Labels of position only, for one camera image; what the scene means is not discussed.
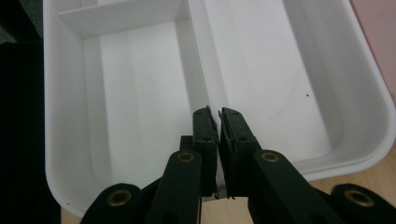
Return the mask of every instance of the screw hole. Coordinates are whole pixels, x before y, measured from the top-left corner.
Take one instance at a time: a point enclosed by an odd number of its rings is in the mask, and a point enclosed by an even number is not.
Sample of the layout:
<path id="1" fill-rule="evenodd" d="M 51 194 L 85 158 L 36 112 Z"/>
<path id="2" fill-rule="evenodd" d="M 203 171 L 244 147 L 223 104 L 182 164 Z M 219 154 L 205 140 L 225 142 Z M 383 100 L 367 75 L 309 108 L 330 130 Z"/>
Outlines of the screw hole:
<path id="1" fill-rule="evenodd" d="M 351 202 L 362 207 L 372 207 L 375 204 L 370 196 L 356 189 L 347 189 L 344 194 Z"/>
<path id="2" fill-rule="evenodd" d="M 194 155 L 190 152 L 182 152 L 177 155 L 177 158 L 183 162 L 189 162 L 194 160 Z"/>
<path id="3" fill-rule="evenodd" d="M 107 197 L 108 205 L 118 207 L 125 205 L 132 198 L 132 193 L 128 189 L 116 189 Z"/>
<path id="4" fill-rule="evenodd" d="M 270 162 L 279 161 L 279 157 L 276 154 L 272 153 L 272 152 L 262 153 L 262 159 L 264 161 L 270 161 Z"/>

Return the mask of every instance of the brass screw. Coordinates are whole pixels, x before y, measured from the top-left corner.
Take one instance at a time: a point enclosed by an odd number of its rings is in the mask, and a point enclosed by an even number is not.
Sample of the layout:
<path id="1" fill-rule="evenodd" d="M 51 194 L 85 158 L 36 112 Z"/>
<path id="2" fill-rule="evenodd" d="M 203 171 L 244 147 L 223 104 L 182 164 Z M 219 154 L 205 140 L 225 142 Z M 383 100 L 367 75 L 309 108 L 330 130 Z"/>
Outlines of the brass screw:
<path id="1" fill-rule="evenodd" d="M 358 204 L 362 207 L 374 206 L 374 200 L 367 194 L 360 192 L 356 189 L 346 189 L 344 195 L 353 203 Z"/>
<path id="2" fill-rule="evenodd" d="M 107 197 L 108 205 L 112 207 L 118 207 L 125 205 L 132 198 L 132 193 L 128 189 L 116 189 Z"/>
<path id="3" fill-rule="evenodd" d="M 264 152 L 262 153 L 262 159 L 264 161 L 269 161 L 269 162 L 277 162 L 279 161 L 279 157 L 272 153 L 272 152 Z"/>
<path id="4" fill-rule="evenodd" d="M 194 155 L 190 152 L 182 152 L 177 155 L 177 158 L 183 162 L 189 162 L 194 160 Z"/>

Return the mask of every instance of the wooden surface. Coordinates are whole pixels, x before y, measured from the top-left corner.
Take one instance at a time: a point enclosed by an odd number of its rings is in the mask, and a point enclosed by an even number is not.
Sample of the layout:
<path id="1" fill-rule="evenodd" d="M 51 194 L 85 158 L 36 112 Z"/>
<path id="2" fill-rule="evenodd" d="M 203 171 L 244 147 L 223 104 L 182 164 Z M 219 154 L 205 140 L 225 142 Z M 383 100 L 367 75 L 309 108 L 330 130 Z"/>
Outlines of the wooden surface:
<path id="1" fill-rule="evenodd" d="M 352 0 L 351 2 L 388 89 L 395 94 L 396 1 Z M 311 185 L 330 193 L 333 186 L 343 183 L 353 183 L 370 189 L 396 206 L 396 145 L 393 145 L 392 150 L 384 160 L 366 171 L 314 181 L 311 182 Z M 63 210 L 63 224 L 79 222 L 79 217 Z M 252 223 L 248 212 L 247 199 L 223 199 L 203 203 L 202 223 Z"/>

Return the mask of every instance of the dark object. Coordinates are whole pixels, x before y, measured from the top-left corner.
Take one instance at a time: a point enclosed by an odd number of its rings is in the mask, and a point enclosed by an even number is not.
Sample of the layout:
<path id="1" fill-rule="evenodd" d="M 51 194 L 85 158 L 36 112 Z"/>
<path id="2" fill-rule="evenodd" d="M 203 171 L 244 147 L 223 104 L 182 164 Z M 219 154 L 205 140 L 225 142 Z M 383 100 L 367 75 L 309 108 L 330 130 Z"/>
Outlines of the dark object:
<path id="1" fill-rule="evenodd" d="M 251 185 L 251 159 L 261 149 L 241 113 L 223 108 L 219 154 L 227 186 L 227 197 L 247 197 Z"/>
<path id="2" fill-rule="evenodd" d="M 43 43 L 18 1 L 1 1 L 0 26 L 18 41 L 0 45 L 0 216 L 60 223 L 45 175 Z"/>
<path id="3" fill-rule="evenodd" d="M 195 151 L 186 149 L 175 152 L 169 158 L 161 179 L 142 190 L 128 184 L 105 189 L 90 206 L 81 223 L 199 222 L 201 161 L 200 154 Z"/>
<path id="4" fill-rule="evenodd" d="M 212 153 L 216 140 L 216 136 L 207 137 L 215 134 L 216 127 L 207 112 L 208 108 L 194 112 L 194 136 L 181 137 L 180 151 L 170 157 L 161 183 L 157 180 L 147 187 L 149 190 L 142 190 L 140 206 L 117 213 L 128 218 L 143 215 L 132 222 L 117 222 L 120 217 L 108 222 L 87 221 L 87 216 L 110 212 L 97 206 L 100 198 L 101 204 L 105 203 L 108 192 L 93 203 L 83 223 L 200 223 L 201 186 L 211 184 L 201 182 L 201 178 L 216 173 L 202 174 L 205 169 L 200 154 Z M 396 209 L 375 193 L 350 184 L 335 187 L 332 195 L 314 189 L 282 154 L 260 148 L 241 113 L 223 108 L 220 117 L 219 150 L 227 190 L 231 191 L 228 197 L 248 197 L 254 223 L 396 223 Z M 197 140 L 202 145 L 191 150 Z M 202 157 L 203 166 L 211 167 L 210 155 Z"/>
<path id="5" fill-rule="evenodd" d="M 96 198 L 81 223 L 133 223 L 138 214 L 141 191 L 128 184 L 113 185 Z"/>
<path id="6" fill-rule="evenodd" d="M 260 196 L 250 196 L 248 204 L 256 222 L 271 217 L 276 223 L 344 223 L 282 154 L 257 150 L 252 166 L 252 191 Z M 270 211 L 266 216 L 261 214 L 262 203 Z"/>
<path id="7" fill-rule="evenodd" d="M 197 223 L 201 216 L 201 161 L 201 155 L 192 150 L 172 154 L 146 223 Z"/>
<path id="8" fill-rule="evenodd" d="M 193 136 L 180 138 L 180 150 L 194 150 L 202 156 L 202 196 L 210 197 L 217 192 L 219 135 L 210 108 L 201 108 L 192 114 Z"/>

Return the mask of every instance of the white container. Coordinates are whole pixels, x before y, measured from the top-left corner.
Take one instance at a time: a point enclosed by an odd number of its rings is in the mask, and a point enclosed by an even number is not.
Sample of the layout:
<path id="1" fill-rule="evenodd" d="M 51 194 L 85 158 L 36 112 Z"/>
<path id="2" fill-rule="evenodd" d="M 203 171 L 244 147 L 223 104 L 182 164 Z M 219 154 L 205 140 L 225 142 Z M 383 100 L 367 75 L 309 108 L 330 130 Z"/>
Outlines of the white container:
<path id="1" fill-rule="evenodd" d="M 110 185 L 160 177 L 206 105 L 240 111 L 308 180 L 364 170 L 395 139 L 347 0 L 45 0 L 44 27 L 47 178 L 80 217 Z"/>

